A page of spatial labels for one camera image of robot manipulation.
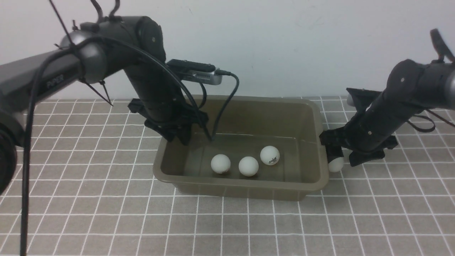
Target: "plastic tub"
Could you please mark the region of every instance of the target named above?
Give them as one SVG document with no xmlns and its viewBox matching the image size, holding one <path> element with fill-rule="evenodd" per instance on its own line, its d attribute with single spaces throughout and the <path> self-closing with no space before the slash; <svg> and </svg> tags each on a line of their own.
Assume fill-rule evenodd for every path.
<svg viewBox="0 0 455 256">
<path fill-rule="evenodd" d="M 208 97 L 203 111 L 210 118 L 209 131 L 225 99 Z M 319 141 L 322 131 L 319 108 L 309 100 L 234 97 L 224 111 L 213 142 L 197 125 L 193 126 L 188 146 L 178 139 L 162 139 L 153 173 L 184 194 L 302 200 L 306 194 L 321 190 L 329 180 L 325 147 Z M 281 154 L 273 166 L 263 164 L 259 157 L 261 149 L 268 145 L 278 148 Z M 227 174 L 212 171 L 210 162 L 217 154 L 230 158 Z M 238 163 L 245 156 L 259 162 L 259 171 L 253 177 L 245 177 L 238 170 Z"/>
</svg>

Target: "ping pong ball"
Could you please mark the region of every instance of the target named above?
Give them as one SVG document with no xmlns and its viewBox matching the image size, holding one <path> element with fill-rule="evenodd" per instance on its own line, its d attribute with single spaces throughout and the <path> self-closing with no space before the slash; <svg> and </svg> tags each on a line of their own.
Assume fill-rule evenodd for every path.
<svg viewBox="0 0 455 256">
<path fill-rule="evenodd" d="M 217 174 L 223 174 L 231 168 L 231 160 L 226 155 L 218 154 L 212 158 L 210 166 Z"/>
<path fill-rule="evenodd" d="M 261 161 L 266 165 L 274 165 L 280 160 L 280 152 L 274 146 L 267 146 L 261 150 Z"/>
<path fill-rule="evenodd" d="M 342 158 L 342 157 L 335 158 L 329 163 L 329 171 L 331 171 L 333 173 L 339 172 L 339 171 L 341 171 L 343 166 L 344 166 L 344 158 Z"/>
<path fill-rule="evenodd" d="M 241 174 L 251 177 L 258 172 L 259 163 L 254 157 L 246 156 L 238 163 L 238 169 Z"/>
</svg>

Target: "gray checkered surface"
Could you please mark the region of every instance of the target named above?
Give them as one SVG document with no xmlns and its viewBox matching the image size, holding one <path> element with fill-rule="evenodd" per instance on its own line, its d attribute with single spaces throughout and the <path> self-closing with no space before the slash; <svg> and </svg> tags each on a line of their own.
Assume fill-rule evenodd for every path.
<svg viewBox="0 0 455 256">
<path fill-rule="evenodd" d="M 343 97 L 308 99 L 325 129 L 355 114 Z M 37 106 L 29 255 L 455 254 L 455 129 L 443 122 L 431 133 L 405 124 L 385 159 L 346 163 L 300 202 L 236 199 L 182 195 L 156 180 L 161 137 L 128 102 Z M 19 253 L 21 167 L 0 196 L 0 255 Z"/>
</svg>

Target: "black robotic arm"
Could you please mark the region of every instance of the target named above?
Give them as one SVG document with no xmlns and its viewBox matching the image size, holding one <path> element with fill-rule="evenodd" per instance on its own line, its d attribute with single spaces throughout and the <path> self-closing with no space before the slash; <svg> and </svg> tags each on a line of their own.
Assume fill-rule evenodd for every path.
<svg viewBox="0 0 455 256">
<path fill-rule="evenodd" d="M 329 162 L 343 157 L 342 148 L 352 150 L 349 155 L 351 166 L 382 159 L 385 148 L 393 149 L 398 145 L 392 134 L 411 117 L 433 108 L 455 110 L 455 57 L 437 29 L 430 35 L 438 53 L 437 60 L 430 64 L 419 64 L 410 59 L 398 63 L 382 92 L 347 89 L 348 102 L 357 112 L 344 127 L 320 135 Z M 419 130 L 428 132 L 434 128 Z"/>
</svg>

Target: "white grid line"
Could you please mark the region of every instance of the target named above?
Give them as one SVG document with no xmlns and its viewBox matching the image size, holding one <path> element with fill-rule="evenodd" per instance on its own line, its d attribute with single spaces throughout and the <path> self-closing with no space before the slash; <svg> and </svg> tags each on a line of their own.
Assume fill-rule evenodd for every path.
<svg viewBox="0 0 455 256">
<path fill-rule="evenodd" d="M 280 255 L 279 249 L 278 249 L 278 232 L 277 232 L 277 216 L 275 214 L 275 200 L 272 200 L 272 212 L 273 212 L 273 227 L 275 229 L 275 243 L 277 247 L 277 255 Z"/>
<path fill-rule="evenodd" d="M 125 125 L 123 126 L 123 130 L 122 130 L 122 134 L 125 132 L 125 127 L 126 127 L 126 123 L 128 122 L 128 118 L 130 116 L 130 113 L 128 113 L 128 115 L 126 116 L 126 120 L 125 120 Z M 120 140 L 118 140 L 118 143 L 117 143 L 117 149 L 118 147 L 120 146 Z M 112 157 L 112 162 L 114 162 L 114 159 L 115 159 L 115 155 L 118 151 L 116 151 L 114 153 L 114 156 Z M 137 156 L 139 155 L 139 150 L 136 152 L 136 156 L 134 158 L 134 163 L 136 163 L 137 161 Z M 112 168 L 112 165 L 109 167 L 109 170 L 107 172 L 107 176 L 109 177 L 109 173 L 111 171 L 111 168 Z M 128 194 L 128 189 L 130 188 L 130 183 L 131 183 L 131 177 L 133 176 L 133 169 L 134 169 L 134 164 L 133 164 L 133 167 L 131 168 L 131 173 L 130 173 L 130 178 L 128 179 L 128 183 L 126 185 L 126 188 L 125 188 L 125 194 L 124 194 L 124 197 L 123 197 L 123 200 L 121 202 L 121 206 L 120 206 L 120 213 L 123 211 L 123 206 L 125 205 L 125 199 L 126 199 L 126 195 Z M 120 223 L 120 218 L 121 216 L 118 216 L 117 218 L 117 223 L 115 225 L 115 230 L 114 230 L 114 234 L 117 233 L 117 228 L 118 228 L 118 224 Z M 107 255 L 111 255 L 111 252 L 112 252 L 112 246 L 114 245 L 114 240 L 115 240 L 115 235 L 112 237 L 112 240 L 111 240 L 111 245 L 109 246 L 109 252 Z"/>
<path fill-rule="evenodd" d="M 341 99 L 341 97 L 340 97 L 340 102 L 341 102 L 341 107 L 343 108 L 343 111 L 344 111 L 343 100 Z M 348 116 L 346 115 L 346 113 L 344 113 L 344 116 L 346 117 L 346 121 L 348 121 Z M 346 192 L 346 195 L 348 196 L 349 208 L 351 210 L 352 217 L 354 219 L 355 230 L 356 230 L 357 234 L 359 235 L 359 243 L 360 243 L 360 248 L 362 249 L 362 255 L 365 256 L 365 249 L 364 249 L 364 246 L 363 246 L 362 241 L 360 239 L 360 232 L 359 232 L 359 228 L 357 226 L 357 220 L 355 219 L 354 210 L 352 208 L 351 199 L 349 198 L 348 188 L 346 186 L 346 182 L 344 181 L 343 172 L 342 171 L 340 171 L 340 175 L 341 175 L 341 179 L 343 181 L 344 191 Z"/>
<path fill-rule="evenodd" d="M 100 140 L 101 140 L 101 136 L 102 136 L 102 134 L 103 134 L 103 132 L 104 132 L 104 128 L 105 128 L 105 126 L 104 126 L 104 127 L 102 128 L 102 130 L 101 130 L 100 137 L 97 138 L 98 140 L 96 141 L 95 148 L 98 147 L 98 144 L 99 144 L 99 142 L 100 142 Z M 93 151 L 93 153 L 91 154 L 89 163 L 91 163 L 91 161 L 93 160 L 93 157 L 94 157 L 94 156 L 95 156 L 95 152 Z M 86 177 L 89 168 L 90 168 L 90 164 L 87 165 L 87 168 L 86 168 L 85 173 L 84 173 L 84 178 Z M 106 180 L 104 181 L 103 187 L 101 188 L 100 196 L 99 196 L 99 199 L 98 199 L 98 201 L 97 201 L 97 203 L 96 203 L 96 207 L 95 207 L 95 212 L 94 212 L 94 215 L 93 215 L 93 217 L 92 217 L 92 219 L 91 219 L 91 221 L 90 221 L 90 224 L 89 224 L 89 228 L 88 228 L 87 234 L 86 234 L 86 236 L 85 236 L 85 238 L 84 238 L 84 242 L 83 242 L 83 244 L 82 244 L 82 248 L 81 248 L 81 253 L 80 253 L 80 255 L 82 255 L 82 253 L 83 253 L 83 251 L 84 251 L 84 249 L 85 249 L 85 245 L 86 245 L 86 243 L 87 243 L 88 235 L 89 235 L 89 233 L 90 233 L 90 229 L 91 229 L 91 226 L 92 226 L 92 224 L 93 224 L 93 220 L 95 219 L 95 214 L 96 214 L 96 212 L 98 211 L 98 206 L 99 206 L 99 204 L 100 204 L 100 200 L 101 200 L 101 197 L 102 197 L 102 195 L 103 195 L 104 188 L 105 188 L 105 186 L 106 186 L 107 178 L 109 177 L 109 170 L 107 171 Z"/>
<path fill-rule="evenodd" d="M 71 109 L 71 113 L 74 111 L 74 106 L 75 106 L 75 105 L 76 105 L 76 103 L 73 104 L 73 107 L 72 107 L 72 109 Z M 68 118 L 66 119 L 65 123 L 67 123 L 69 119 L 70 119 L 70 116 L 68 115 Z M 63 126 L 63 128 L 61 129 L 59 135 L 62 134 L 62 132 L 63 132 L 64 129 L 65 129 L 65 126 Z M 52 147 L 52 149 L 54 149 L 56 145 L 57 145 L 57 141 L 55 141 L 54 146 Z M 46 163 L 49 161 L 49 158 L 51 158 L 51 155 L 52 155 L 52 150 L 51 150 L 51 152 L 49 153 L 49 155 L 47 156 L 47 159 L 46 159 L 46 161 L 44 162 L 43 167 L 41 168 L 41 173 L 40 173 L 40 175 L 38 176 L 38 178 L 41 176 L 41 174 L 42 174 L 42 172 L 43 172 L 43 170 L 44 170 L 44 167 L 46 166 Z M 55 187 L 54 192 L 52 193 L 52 195 L 55 195 L 56 191 L 57 191 L 57 186 Z M 46 210 L 45 210 L 44 213 L 46 213 L 47 210 L 49 209 L 49 205 L 51 204 L 51 201 L 52 201 L 52 196 L 51 196 L 51 199 L 49 199 L 49 203 L 48 203 L 48 205 L 47 205 Z M 39 230 L 40 227 L 41 227 L 41 224 L 42 224 L 42 222 L 43 222 L 43 220 L 44 220 L 44 217 L 45 217 L 45 215 L 42 216 L 42 218 L 41 218 L 41 220 L 40 220 L 40 222 L 39 222 L 39 224 L 38 224 L 38 227 L 36 228 L 35 233 L 33 234 L 33 236 L 32 236 L 31 239 L 30 239 L 30 243 L 29 243 L 29 245 L 28 245 L 28 247 L 27 247 L 27 252 L 30 250 L 30 248 L 31 248 L 31 246 L 32 246 L 32 244 L 33 244 L 33 240 L 34 240 L 36 234 L 38 233 L 38 230 Z"/>
<path fill-rule="evenodd" d="M 174 188 L 174 196 L 172 198 L 172 205 L 171 205 L 171 213 L 174 211 L 174 201 L 175 201 L 175 192 L 177 191 L 177 188 Z M 164 245 L 164 255 L 167 253 L 167 244 L 169 243 L 169 236 L 171 232 L 171 221 L 172 221 L 172 215 L 169 216 L 169 225 L 167 227 L 167 235 L 166 235 L 166 244 Z"/>
<path fill-rule="evenodd" d="M 305 241 L 306 234 L 305 234 L 305 230 L 303 229 L 302 210 L 300 209 L 300 201 L 297 201 L 297 207 L 298 207 L 298 215 L 299 215 L 299 219 L 300 219 L 300 228 L 302 229 L 303 249 L 305 250 L 305 256 L 309 256 L 308 251 L 307 251 L 307 243 Z"/>
<path fill-rule="evenodd" d="M 199 213 L 199 196 L 197 197 L 197 202 L 196 202 L 196 218 L 194 220 L 194 235 L 193 235 L 193 251 L 192 251 L 192 256 L 194 256 L 194 249 L 196 248 L 196 229 L 197 229 L 197 215 Z"/>
<path fill-rule="evenodd" d="M 41 168 L 40 173 L 38 174 L 38 177 L 41 176 L 41 173 L 43 172 L 43 170 L 44 170 L 44 166 Z M 10 186 L 8 187 L 8 189 L 6 190 L 6 192 L 5 192 L 5 194 L 4 194 L 5 196 L 2 196 L 2 199 L 1 199 L 1 201 L 0 201 L 0 205 L 3 203 L 3 200 L 8 196 L 8 192 L 10 191 L 10 188 L 12 187 L 12 185 L 13 185 L 13 183 L 11 183 Z M 32 187 L 31 187 L 31 189 L 30 189 L 30 191 L 29 191 L 29 195 L 31 194 L 31 192 L 32 192 L 33 189 L 35 188 L 35 185 L 36 185 L 36 182 L 32 185 Z M 14 225 L 16 224 L 16 222 L 18 221 L 18 219 L 20 218 L 20 213 L 21 213 L 21 211 L 22 211 L 22 210 L 19 210 L 19 213 L 17 214 L 17 217 L 16 217 L 16 219 L 14 220 L 14 222 L 13 222 L 13 224 L 12 224 L 12 226 L 11 226 L 11 229 L 10 229 L 10 231 L 9 231 L 9 234 L 13 231 Z M 6 241 L 8 240 L 8 237 L 10 236 L 9 234 L 6 235 L 5 241 L 3 241 L 2 246 L 0 246 L 0 252 L 3 251 L 3 247 L 5 246 Z"/>
<path fill-rule="evenodd" d="M 141 248 L 142 235 L 144 234 L 144 226 L 145 226 L 145 221 L 147 219 L 148 206 L 150 204 L 150 198 L 152 195 L 154 181 L 155 181 L 155 179 L 152 179 L 152 184 L 150 185 L 150 191 L 148 193 L 147 205 L 145 207 L 145 213 L 144 213 L 144 219 L 142 220 L 141 235 L 140 235 L 139 241 L 137 243 L 136 256 L 139 254 L 139 249 Z"/>
<path fill-rule="evenodd" d="M 414 176 L 414 178 L 416 178 L 414 169 L 412 168 L 412 165 L 411 165 L 411 163 L 410 163 L 410 161 L 409 161 L 409 158 L 408 158 L 408 155 L 406 154 L 406 151 L 403 150 L 403 149 L 402 149 L 402 151 L 403 151 L 404 157 L 406 157 L 406 160 L 408 161 L 409 167 L 411 168 L 412 175 Z M 420 182 L 419 182 L 417 179 L 416 179 L 416 182 L 417 182 L 417 185 L 419 186 L 420 192 L 421 192 L 422 195 L 423 195 L 423 198 L 424 198 L 424 200 L 425 200 L 425 203 L 426 203 L 428 209 L 430 210 L 431 214 L 433 215 L 433 219 L 435 220 L 436 225 L 438 226 L 439 232 L 440 232 L 441 234 L 443 234 L 442 229 L 441 229 L 441 226 L 439 225 L 439 222 L 438 222 L 438 220 L 436 219 L 436 216 L 434 215 L 433 209 L 431 208 L 430 204 L 428 203 L 428 200 L 427 200 L 426 195 L 425 195 L 425 193 L 424 193 L 424 191 L 423 191 L 423 189 L 422 189 L 422 186 L 420 185 Z M 443 236 L 443 239 L 444 239 L 444 242 L 445 242 L 445 246 L 448 248 L 450 254 L 453 256 L 453 252 L 452 252 L 451 249 L 450 249 L 450 246 L 449 246 L 449 243 L 447 242 L 447 239 L 446 239 L 444 236 Z"/>
<path fill-rule="evenodd" d="M 223 226 L 224 226 L 224 196 L 221 198 L 221 242 L 220 242 L 220 256 L 223 255 Z"/>
<path fill-rule="evenodd" d="M 92 103 L 91 108 L 90 108 L 90 112 L 92 111 L 94 105 L 95 105 L 95 102 Z M 79 137 L 77 137 L 77 140 L 76 140 L 76 143 L 74 144 L 74 148 L 73 148 L 73 149 L 76 148 L 77 143 L 79 142 L 79 139 L 81 138 L 82 131 L 83 131 L 83 129 L 82 129 L 81 132 L 79 133 Z M 71 152 L 70 156 L 68 157 L 68 160 L 67 160 L 66 164 L 68 164 L 68 163 L 70 162 L 70 159 L 71 159 L 72 155 L 73 155 L 73 152 Z M 60 184 L 61 178 L 63 177 L 63 174 L 65 173 L 65 170 L 66 170 L 67 167 L 68 167 L 68 165 L 65 165 L 65 168 L 63 169 L 63 172 L 61 173 L 60 180 L 57 182 L 56 189 L 54 190 L 54 193 L 53 193 L 52 195 L 55 195 L 55 193 L 56 193 L 56 191 L 57 191 L 57 188 L 58 188 L 58 186 L 59 186 L 59 184 Z M 52 197 L 51 197 L 51 199 L 49 200 L 49 203 L 48 203 L 48 205 L 47 205 L 47 207 L 46 207 L 45 213 L 48 211 L 49 206 L 50 206 L 50 204 L 51 204 L 51 201 L 52 201 Z M 66 225 L 68 224 L 68 220 L 69 220 L 69 219 L 70 219 L 70 217 L 68 216 L 68 217 L 66 218 L 65 224 L 63 225 L 63 228 L 62 228 L 62 230 L 61 230 L 61 234 L 63 234 L 63 233 L 65 232 L 65 228 L 66 228 Z M 60 239 L 61 239 L 61 236 L 62 236 L 61 234 L 60 234 L 60 236 L 59 236 L 59 238 L 58 238 L 58 240 L 57 240 L 57 245 L 56 245 L 56 247 L 55 247 L 55 249 L 54 249 L 53 255 L 55 255 L 55 253 L 57 252 L 58 244 L 59 244 Z"/>
</svg>

